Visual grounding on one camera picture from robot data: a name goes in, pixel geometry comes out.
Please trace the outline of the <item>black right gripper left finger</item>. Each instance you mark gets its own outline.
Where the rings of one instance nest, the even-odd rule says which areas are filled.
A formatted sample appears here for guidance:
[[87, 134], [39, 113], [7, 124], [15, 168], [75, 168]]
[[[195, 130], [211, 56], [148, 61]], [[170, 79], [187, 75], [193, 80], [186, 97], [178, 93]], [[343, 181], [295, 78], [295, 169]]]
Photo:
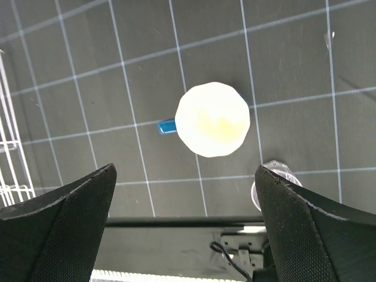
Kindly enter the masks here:
[[89, 281], [116, 178], [110, 163], [1, 208], [1, 281]]

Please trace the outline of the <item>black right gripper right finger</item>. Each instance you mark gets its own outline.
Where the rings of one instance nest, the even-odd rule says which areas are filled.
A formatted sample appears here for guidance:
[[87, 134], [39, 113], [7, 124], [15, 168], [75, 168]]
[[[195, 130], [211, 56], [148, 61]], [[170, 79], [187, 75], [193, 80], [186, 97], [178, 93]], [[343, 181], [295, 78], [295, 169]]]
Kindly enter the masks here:
[[263, 220], [279, 281], [375, 281], [375, 215], [273, 178]]

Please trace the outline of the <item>clear drinking glass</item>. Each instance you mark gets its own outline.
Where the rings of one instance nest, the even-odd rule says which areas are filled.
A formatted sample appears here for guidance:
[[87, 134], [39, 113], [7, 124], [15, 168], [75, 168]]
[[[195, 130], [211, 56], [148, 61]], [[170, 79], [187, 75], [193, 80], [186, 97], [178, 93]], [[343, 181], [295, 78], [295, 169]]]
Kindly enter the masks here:
[[[278, 160], [271, 160], [262, 164], [262, 166], [273, 172], [274, 174], [288, 180], [289, 182], [303, 186], [302, 183], [298, 180], [297, 176], [292, 172], [292, 170], [283, 162]], [[255, 207], [260, 211], [263, 212], [263, 206], [261, 201], [264, 201], [267, 192], [273, 192], [273, 188], [270, 186], [273, 184], [273, 178], [271, 177], [270, 173], [266, 173], [264, 170], [261, 172], [260, 175], [256, 175], [254, 182], [251, 186], [251, 199]]]

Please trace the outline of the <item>faceted blue mug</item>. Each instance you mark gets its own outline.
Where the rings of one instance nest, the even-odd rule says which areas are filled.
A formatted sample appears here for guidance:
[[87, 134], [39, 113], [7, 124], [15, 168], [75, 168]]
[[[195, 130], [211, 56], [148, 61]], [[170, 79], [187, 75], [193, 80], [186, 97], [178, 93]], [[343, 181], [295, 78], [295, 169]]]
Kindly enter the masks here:
[[245, 141], [251, 124], [248, 103], [234, 87], [209, 82], [189, 89], [179, 100], [174, 118], [157, 124], [160, 134], [176, 133], [194, 154], [222, 157]]

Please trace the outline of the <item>black grid mat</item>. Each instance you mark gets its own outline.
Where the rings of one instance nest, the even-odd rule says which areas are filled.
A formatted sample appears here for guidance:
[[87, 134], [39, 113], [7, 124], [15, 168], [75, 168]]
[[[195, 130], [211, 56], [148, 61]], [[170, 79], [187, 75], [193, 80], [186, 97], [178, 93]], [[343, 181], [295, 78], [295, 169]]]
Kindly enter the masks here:
[[258, 216], [254, 173], [375, 212], [374, 1], [2, 1], [2, 204], [113, 163], [112, 217]]

